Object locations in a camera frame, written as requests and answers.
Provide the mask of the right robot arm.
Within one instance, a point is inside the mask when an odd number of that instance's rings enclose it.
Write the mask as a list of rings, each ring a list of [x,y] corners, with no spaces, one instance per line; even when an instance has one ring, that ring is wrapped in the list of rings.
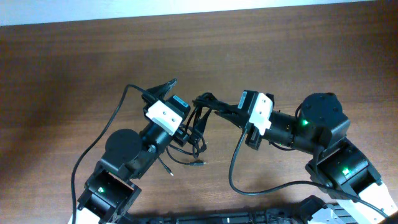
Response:
[[[275,111],[272,94],[246,90],[236,105],[215,101],[215,113],[242,131],[238,146],[262,140],[312,155],[308,185],[338,202],[357,223],[392,220],[397,206],[369,159],[347,138],[350,120],[334,93],[306,97],[293,116]]]

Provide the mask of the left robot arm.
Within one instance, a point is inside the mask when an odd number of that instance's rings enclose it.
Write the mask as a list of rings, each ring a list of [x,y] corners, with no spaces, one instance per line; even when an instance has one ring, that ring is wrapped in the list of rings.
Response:
[[[141,193],[132,180],[140,179],[172,142],[181,147],[192,145],[193,157],[206,149],[203,131],[183,124],[190,105],[177,95],[165,98],[176,84],[172,79],[146,90],[134,87],[142,94],[144,117],[149,123],[139,133],[120,129],[109,136],[81,196],[77,197],[75,187],[71,187],[70,223],[118,223]]]

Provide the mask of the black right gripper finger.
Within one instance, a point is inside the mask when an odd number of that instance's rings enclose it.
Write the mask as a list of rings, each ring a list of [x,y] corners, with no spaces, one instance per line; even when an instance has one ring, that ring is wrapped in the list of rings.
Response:
[[[239,128],[246,128],[248,125],[249,115],[245,111],[215,111],[215,114]]]
[[[220,100],[212,100],[211,103],[216,114],[243,114],[242,109],[239,109],[238,105],[230,105]]]

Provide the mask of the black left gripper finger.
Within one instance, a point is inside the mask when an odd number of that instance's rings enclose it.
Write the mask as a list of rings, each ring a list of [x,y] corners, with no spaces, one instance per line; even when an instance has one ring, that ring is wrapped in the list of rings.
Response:
[[[173,78],[172,80],[168,81],[159,86],[155,86],[152,88],[147,89],[149,93],[154,95],[158,99],[164,99],[164,97],[169,93],[169,91],[177,84],[177,79]]]
[[[202,114],[203,109],[197,109],[194,118],[194,130],[198,131],[199,133],[204,133],[206,128],[206,123],[208,118],[212,112],[212,109],[209,109],[203,116]]]

